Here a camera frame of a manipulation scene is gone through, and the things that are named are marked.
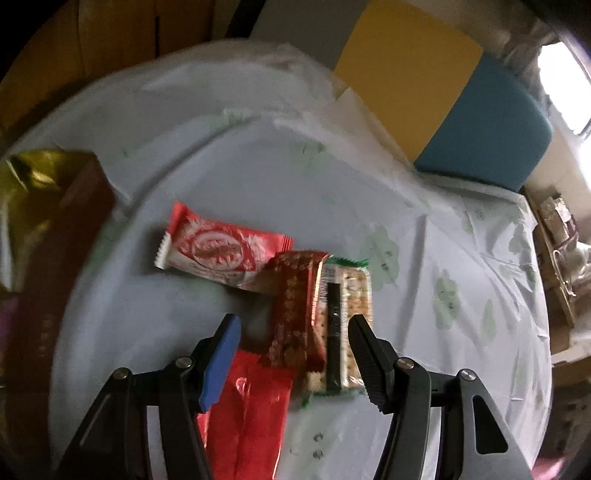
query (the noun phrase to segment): window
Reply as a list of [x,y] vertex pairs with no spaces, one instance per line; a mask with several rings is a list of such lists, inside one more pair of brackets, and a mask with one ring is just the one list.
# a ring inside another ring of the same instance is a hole
[[576,135],[591,129],[591,83],[568,47],[562,43],[542,47],[538,57],[545,92]]

